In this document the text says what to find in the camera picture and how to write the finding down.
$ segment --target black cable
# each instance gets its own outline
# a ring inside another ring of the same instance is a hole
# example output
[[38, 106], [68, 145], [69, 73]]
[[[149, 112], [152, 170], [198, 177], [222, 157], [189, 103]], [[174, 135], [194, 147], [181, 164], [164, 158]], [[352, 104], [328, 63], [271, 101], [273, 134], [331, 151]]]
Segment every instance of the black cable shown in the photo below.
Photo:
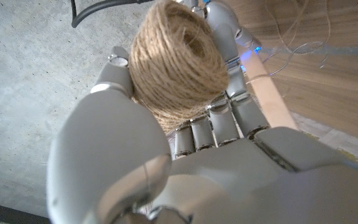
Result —
[[140, 4], [143, 2], [148, 2], [152, 0], [105, 0], [98, 2], [96, 4], [93, 4], [86, 9], [82, 10], [78, 15], [76, 14], [76, 7], [75, 7], [75, 0], [71, 0], [71, 8], [73, 10], [73, 21], [71, 22], [71, 26], [73, 28], [76, 28], [78, 24], [85, 19], [88, 15], [97, 12], [99, 10], [105, 9], [107, 7], [112, 6], [120, 6], [123, 4]]
[[71, 0], [71, 10], [73, 12], [73, 20], [77, 16], [77, 8], [75, 7], [75, 0]]

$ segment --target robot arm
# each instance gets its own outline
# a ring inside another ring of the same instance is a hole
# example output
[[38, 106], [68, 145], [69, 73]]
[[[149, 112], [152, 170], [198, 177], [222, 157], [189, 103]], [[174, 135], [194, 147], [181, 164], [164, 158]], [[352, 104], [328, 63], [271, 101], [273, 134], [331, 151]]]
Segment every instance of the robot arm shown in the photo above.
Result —
[[[227, 90], [206, 107], [209, 117], [177, 129], [175, 157], [183, 158], [172, 162], [151, 112], [131, 101], [128, 53], [115, 47], [53, 141], [52, 222], [358, 222], [354, 164], [303, 133], [270, 128], [248, 94], [236, 43], [257, 50], [259, 42], [224, 3], [207, 3], [206, 15], [195, 0], [183, 4], [212, 28], [230, 75]], [[150, 202], [149, 214], [137, 212]]]
[[54, 223], [110, 223], [157, 196], [172, 163], [164, 132], [131, 101], [127, 53], [109, 61], [53, 141], [48, 211]]

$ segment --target wooden stick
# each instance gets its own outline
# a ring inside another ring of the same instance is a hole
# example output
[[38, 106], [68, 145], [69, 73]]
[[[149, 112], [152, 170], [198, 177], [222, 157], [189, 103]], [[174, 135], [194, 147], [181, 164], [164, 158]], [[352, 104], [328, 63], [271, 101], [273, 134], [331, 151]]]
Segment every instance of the wooden stick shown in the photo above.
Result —
[[250, 84], [270, 126], [272, 128], [284, 126], [298, 130], [298, 126], [259, 55], [253, 50], [246, 51], [240, 55], [240, 60], [247, 70], [246, 74]]

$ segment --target ball of twine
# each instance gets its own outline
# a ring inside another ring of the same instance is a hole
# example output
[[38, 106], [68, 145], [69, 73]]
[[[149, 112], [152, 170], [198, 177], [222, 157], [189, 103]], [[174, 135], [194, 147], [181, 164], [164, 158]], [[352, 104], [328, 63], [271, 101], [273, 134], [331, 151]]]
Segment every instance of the ball of twine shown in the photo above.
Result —
[[129, 57], [134, 101], [166, 133], [203, 113], [229, 82], [206, 21], [172, 0], [152, 6]]

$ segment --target string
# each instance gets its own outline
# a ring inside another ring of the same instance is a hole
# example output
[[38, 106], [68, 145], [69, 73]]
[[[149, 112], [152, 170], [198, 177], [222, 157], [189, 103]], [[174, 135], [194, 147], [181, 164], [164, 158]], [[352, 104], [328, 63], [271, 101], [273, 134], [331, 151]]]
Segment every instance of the string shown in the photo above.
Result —
[[[328, 0], [324, 0], [324, 6], [325, 6], [325, 16], [326, 16], [326, 20], [327, 20], [327, 25], [328, 25], [328, 35], [327, 35], [327, 38], [325, 41], [313, 41], [313, 42], [307, 42], [305, 44], [302, 44], [300, 46], [298, 46], [295, 50], [291, 50], [289, 48], [289, 45], [293, 42], [293, 40], [295, 39], [295, 36], [296, 36], [296, 32], [298, 30], [298, 26], [302, 20], [302, 17], [303, 17], [303, 13], [305, 12], [305, 9], [309, 3], [309, 0], [306, 0], [305, 3], [303, 4], [303, 7], [302, 9], [299, 11], [299, 5], [298, 3], [295, 1], [295, 0], [292, 0], [293, 4], [295, 5], [297, 11], [298, 11], [298, 16], [296, 17], [295, 21], [292, 23], [292, 25], [290, 26], [290, 28], [288, 28], [288, 30], [284, 33], [284, 35], [281, 35], [281, 31], [280, 31], [280, 28], [278, 26], [278, 22], [277, 22], [277, 19], [276, 17], [270, 12], [270, 9], [269, 7], [267, 7], [267, 0], [265, 0], [265, 9], [266, 11], [268, 12], [268, 14], [270, 15], [270, 17], [274, 20], [275, 22], [275, 27], [276, 27], [276, 30], [277, 30], [277, 33], [278, 33], [278, 36], [281, 40], [281, 43], [282, 45], [279, 46], [279, 47], [276, 47], [276, 49], [273, 51], [272, 54], [270, 54], [264, 61], [263, 63], [265, 63], [268, 59], [272, 58], [274, 55], [278, 54], [279, 50], [281, 50], [281, 48], [284, 46], [285, 49], [290, 52], [290, 56], [287, 58], [287, 61], [284, 63], [284, 65], [279, 68], [278, 70], [270, 73], [269, 75], [274, 75], [276, 73], [278, 73], [279, 71], [283, 70], [287, 65], [288, 63], [290, 62], [291, 58], [293, 57], [294, 54], [297, 54], [297, 55], [305, 55], [305, 54], [312, 54], [313, 52], [317, 51], [318, 49], [320, 49], [321, 47], [325, 47], [325, 45], [328, 43], [329, 41], [329, 38], [331, 37], [331, 20], [329, 18], [329, 14], [328, 14]], [[284, 38], [290, 33], [290, 31], [294, 28], [295, 26], [295, 31], [294, 31], [294, 34], [293, 34], [293, 37], [291, 38], [291, 41], [286, 44], [285, 41], [284, 41]], [[307, 51], [307, 52], [296, 52], [298, 49], [302, 48], [302, 47], [305, 47], [307, 45], [311, 45], [311, 44], [319, 44], [319, 46], [313, 48], [312, 50], [310, 51]], [[320, 63], [320, 68], [323, 68], [324, 67], [324, 63], [325, 61], [327, 61], [328, 59], [328, 55], [327, 55], [327, 52], [325, 54], [325, 58], [321, 61]]]

